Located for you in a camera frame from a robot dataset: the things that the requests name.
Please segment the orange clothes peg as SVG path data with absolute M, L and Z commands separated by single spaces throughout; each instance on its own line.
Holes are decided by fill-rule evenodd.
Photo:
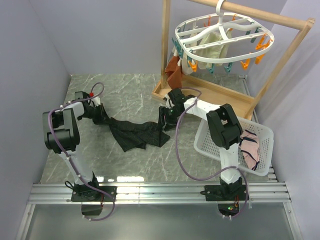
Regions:
M 189 65 L 189 67 L 191 68 L 191 70 L 193 71 L 193 72 L 197 72 L 197 70 L 198 70 L 198 61 L 196 60 L 196 61 L 194 61 L 194 60 L 189 60 L 188 61 L 188 65 Z

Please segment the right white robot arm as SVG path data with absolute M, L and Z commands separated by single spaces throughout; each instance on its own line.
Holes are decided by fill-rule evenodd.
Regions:
M 184 95 L 183 88 L 175 88 L 165 95 L 164 106 L 158 109 L 158 128 L 179 130 L 185 114 L 201 118 L 208 125 L 210 138 L 219 151 L 221 170 L 218 185 L 207 185 L 201 191 L 207 201 L 248 201 L 249 187 L 239 169 L 238 149 L 243 129 L 228 103 L 212 104 L 197 95 Z

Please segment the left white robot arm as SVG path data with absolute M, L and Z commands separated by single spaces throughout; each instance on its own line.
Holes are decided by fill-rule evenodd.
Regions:
M 91 119 L 96 125 L 107 119 L 107 113 L 99 95 L 93 92 L 77 91 L 75 100 L 59 109 L 42 114 L 44 143 L 47 149 L 59 155 L 69 167 L 74 183 L 65 181 L 72 190 L 73 202 L 113 202 L 116 199 L 115 186 L 99 185 L 94 172 L 83 159 L 78 122 Z

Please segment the white clip hanger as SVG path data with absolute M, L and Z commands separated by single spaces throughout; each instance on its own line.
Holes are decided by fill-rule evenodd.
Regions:
M 229 64 L 241 62 L 248 64 L 251 59 L 258 62 L 271 49 L 275 37 L 273 33 L 249 16 L 235 13 L 223 12 L 223 0 L 217 2 L 215 13 L 194 17 L 180 23 L 174 30 L 174 39 L 184 48 L 184 51 L 194 61 L 206 64 Z M 222 36 L 222 40 L 202 44 L 200 41 L 212 32 L 217 32 Z M 206 58 L 198 56 L 195 52 L 216 45 L 256 43 L 252 52 L 229 56 L 226 58 Z

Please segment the black striped underwear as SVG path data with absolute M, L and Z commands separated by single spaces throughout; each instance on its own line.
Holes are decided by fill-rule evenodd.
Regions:
M 102 125 L 108 125 L 110 132 L 124 152 L 134 148 L 146 149 L 146 145 L 161 148 L 170 140 L 170 136 L 158 128 L 156 122 L 133 123 L 116 120 L 113 117 L 106 119 Z

